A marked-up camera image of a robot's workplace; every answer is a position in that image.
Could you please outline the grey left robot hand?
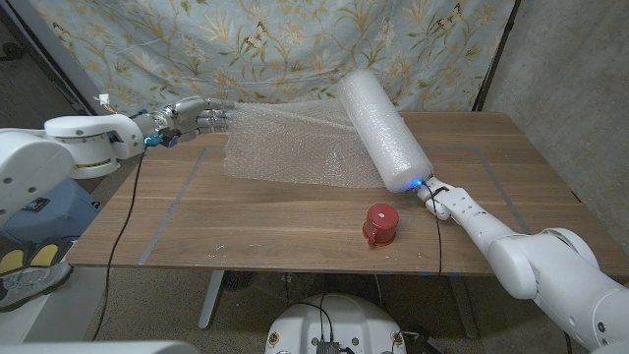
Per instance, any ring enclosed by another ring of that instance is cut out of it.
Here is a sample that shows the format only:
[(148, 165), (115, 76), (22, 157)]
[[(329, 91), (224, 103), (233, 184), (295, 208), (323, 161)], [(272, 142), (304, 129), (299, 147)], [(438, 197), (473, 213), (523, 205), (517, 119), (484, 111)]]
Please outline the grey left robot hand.
[(218, 98), (190, 96), (152, 112), (142, 111), (132, 117), (147, 146), (172, 148), (198, 135), (225, 133), (235, 103)]

